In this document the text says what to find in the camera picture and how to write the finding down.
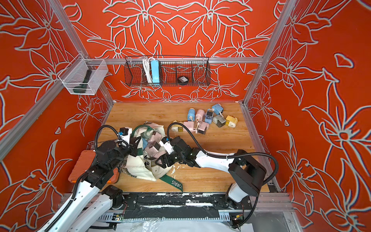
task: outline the orange cutting board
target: orange cutting board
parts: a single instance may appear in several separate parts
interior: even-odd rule
[[[68,181],[71,183],[76,183],[77,178],[81,176],[86,170],[90,168],[90,165],[93,162],[95,157],[95,152],[93,150],[84,150],[81,152],[79,159],[76,162],[70,176],[68,177]],[[109,179],[107,184],[116,183],[118,180],[119,173],[117,169],[114,169],[114,175]]]

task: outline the wire basket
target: wire basket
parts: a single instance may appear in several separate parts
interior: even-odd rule
[[[102,60],[97,69],[89,69],[86,60],[82,57],[75,57],[73,61],[61,72],[58,78],[70,94],[95,95],[108,72],[106,61]],[[67,75],[62,75],[68,67],[72,70]]]
[[[159,61],[159,83],[148,83],[143,58]],[[211,73],[208,57],[196,56],[127,56],[125,57],[125,83],[128,86],[208,86]]]

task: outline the wooden tabletop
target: wooden tabletop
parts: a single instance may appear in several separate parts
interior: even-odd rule
[[[131,127],[143,124],[145,121],[167,126],[174,120],[186,121],[189,108],[207,110],[216,102],[209,103],[115,103],[106,124],[119,130],[121,127]],[[210,125],[205,135],[194,134],[201,146],[209,151],[232,153],[238,149],[253,152],[254,146],[247,130],[240,105],[238,103],[223,103],[223,115],[236,117],[238,123],[235,128],[223,126],[218,128],[214,123]],[[189,146],[196,144],[187,132],[170,131],[170,137],[180,136]],[[105,128],[98,141],[115,139],[114,133]],[[234,183],[229,173],[211,168],[189,167],[176,163],[167,175],[183,184],[184,192],[226,192],[230,184]],[[125,174],[120,175],[119,181],[114,184],[124,192],[179,192],[179,190],[162,180],[155,182],[133,178]],[[268,187],[262,187],[262,192],[269,192]]]

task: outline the blue power strip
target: blue power strip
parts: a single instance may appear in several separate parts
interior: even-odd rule
[[[151,61],[152,82],[160,84],[160,75],[158,74],[158,61]]]

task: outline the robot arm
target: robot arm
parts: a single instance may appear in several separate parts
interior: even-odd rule
[[[160,156],[157,165],[163,168],[170,167],[176,162],[184,163],[190,167],[209,167],[230,173],[234,183],[227,195],[235,203],[241,202],[246,196],[258,196],[263,186],[266,169],[253,157],[243,156],[234,159],[219,159],[208,156],[199,148],[191,148],[179,136],[171,141],[164,137],[160,145],[168,152]],[[236,155],[246,153],[238,150]]]
[[[73,193],[54,216],[39,232],[85,232],[103,212],[112,206],[120,208],[124,202],[122,190],[110,185],[102,195],[80,216],[89,201],[107,184],[117,168],[129,154],[136,154],[134,146],[129,144],[131,128],[121,128],[118,136],[119,146],[114,141],[106,141],[98,147],[96,162],[78,178]]]
[[[122,191],[110,185],[79,216],[87,203],[113,176],[113,170],[128,155],[137,155],[136,143],[138,141],[136,138],[130,141],[131,132],[131,128],[121,128],[120,133],[117,133],[119,137],[118,147],[114,141],[106,141],[96,149],[96,161],[94,164],[79,177],[73,188],[72,195],[55,215],[38,230],[39,232],[85,232],[102,213],[110,208],[119,209],[123,206]],[[236,207],[244,197],[258,196],[260,193],[266,169],[251,156],[242,155],[234,159],[215,158],[206,154],[203,149],[191,148],[180,137],[176,137],[171,141],[164,137],[160,141],[160,145],[165,148],[167,154],[160,156],[156,160],[156,164],[163,168],[179,162],[190,167],[209,167],[230,173],[236,183],[229,188],[225,204],[232,208]],[[245,153],[243,150],[238,150],[236,155]]]

